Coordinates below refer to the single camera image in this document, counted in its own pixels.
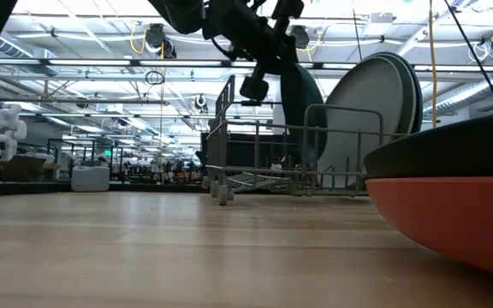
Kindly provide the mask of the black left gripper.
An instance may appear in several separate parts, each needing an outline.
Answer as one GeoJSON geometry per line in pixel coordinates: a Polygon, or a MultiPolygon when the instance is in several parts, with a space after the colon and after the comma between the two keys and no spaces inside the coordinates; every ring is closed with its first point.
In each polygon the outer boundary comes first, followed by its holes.
{"type": "Polygon", "coordinates": [[[270,26],[266,17],[257,14],[262,1],[249,5],[241,0],[211,0],[205,7],[205,37],[215,41],[223,36],[230,42],[225,50],[216,44],[230,61],[244,58],[271,64],[271,73],[280,75],[288,66],[297,63],[295,38],[286,34],[292,18],[299,18],[304,8],[301,0],[278,0],[270,26]]]}

